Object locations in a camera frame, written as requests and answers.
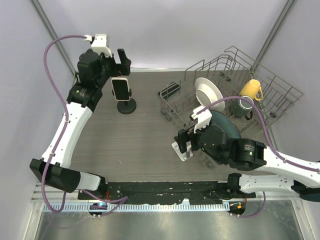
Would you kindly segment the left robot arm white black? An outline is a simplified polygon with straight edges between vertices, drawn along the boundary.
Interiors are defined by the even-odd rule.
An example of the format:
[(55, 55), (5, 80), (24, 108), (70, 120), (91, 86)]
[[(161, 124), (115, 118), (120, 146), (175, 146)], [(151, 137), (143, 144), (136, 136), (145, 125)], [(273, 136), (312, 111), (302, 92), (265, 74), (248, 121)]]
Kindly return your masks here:
[(78, 81), (65, 100), (67, 111), (50, 146), (40, 159), (32, 159), (30, 169), (41, 184), (72, 193), (87, 190), (100, 200), (107, 192), (105, 178), (70, 169), (73, 151), (80, 134), (103, 96), (102, 89), (111, 77), (129, 76), (131, 60), (124, 49), (117, 50), (120, 63), (92, 49), (81, 54), (77, 63)]

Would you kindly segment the white cased smartphone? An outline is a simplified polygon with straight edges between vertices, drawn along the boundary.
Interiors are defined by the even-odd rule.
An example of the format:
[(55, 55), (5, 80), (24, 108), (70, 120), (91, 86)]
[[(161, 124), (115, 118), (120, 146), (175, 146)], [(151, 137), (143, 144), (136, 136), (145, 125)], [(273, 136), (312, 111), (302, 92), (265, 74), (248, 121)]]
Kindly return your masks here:
[(113, 77), (111, 79), (112, 92), (117, 101), (129, 101), (130, 88), (128, 79), (125, 77)]

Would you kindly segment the silver phone stand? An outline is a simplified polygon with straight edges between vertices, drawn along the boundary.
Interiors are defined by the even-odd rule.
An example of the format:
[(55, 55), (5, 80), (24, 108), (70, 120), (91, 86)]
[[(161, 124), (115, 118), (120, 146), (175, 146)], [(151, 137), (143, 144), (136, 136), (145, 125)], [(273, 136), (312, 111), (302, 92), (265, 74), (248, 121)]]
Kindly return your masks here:
[(171, 146), (172, 146), (173, 150), (175, 151), (175, 153), (177, 154), (177, 156), (180, 158), (180, 160), (182, 162), (185, 162), (188, 159), (193, 157), (193, 152), (192, 152), (192, 149), (191, 149), (192, 145), (191, 145), (190, 142), (187, 142), (187, 145), (186, 145), (187, 146), (187, 151), (184, 152), (184, 153), (181, 153), (177, 142), (173, 142), (171, 144)]

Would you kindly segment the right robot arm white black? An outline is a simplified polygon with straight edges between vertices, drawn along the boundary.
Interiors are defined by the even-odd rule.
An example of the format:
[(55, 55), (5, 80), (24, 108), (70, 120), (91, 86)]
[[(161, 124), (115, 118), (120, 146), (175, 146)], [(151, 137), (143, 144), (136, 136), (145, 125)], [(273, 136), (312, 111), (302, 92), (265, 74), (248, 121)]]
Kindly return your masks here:
[(238, 198), (256, 192), (297, 193), (310, 202), (320, 200), (320, 164), (273, 151), (270, 146), (248, 138), (232, 138), (216, 126), (181, 129), (172, 148), (182, 161), (201, 150), (219, 165), (239, 173), (228, 175), (225, 186), (214, 186), (221, 199)]

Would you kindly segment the black round phone stand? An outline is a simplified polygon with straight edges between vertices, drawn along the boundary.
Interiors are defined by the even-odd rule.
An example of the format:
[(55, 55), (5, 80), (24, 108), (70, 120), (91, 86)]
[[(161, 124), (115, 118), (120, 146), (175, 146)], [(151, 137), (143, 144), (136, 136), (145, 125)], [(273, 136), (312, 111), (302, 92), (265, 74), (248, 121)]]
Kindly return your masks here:
[(117, 100), (117, 110), (124, 115), (128, 115), (133, 113), (137, 108), (136, 101), (132, 98), (132, 90), (128, 90), (128, 94), (130, 96), (129, 100)]

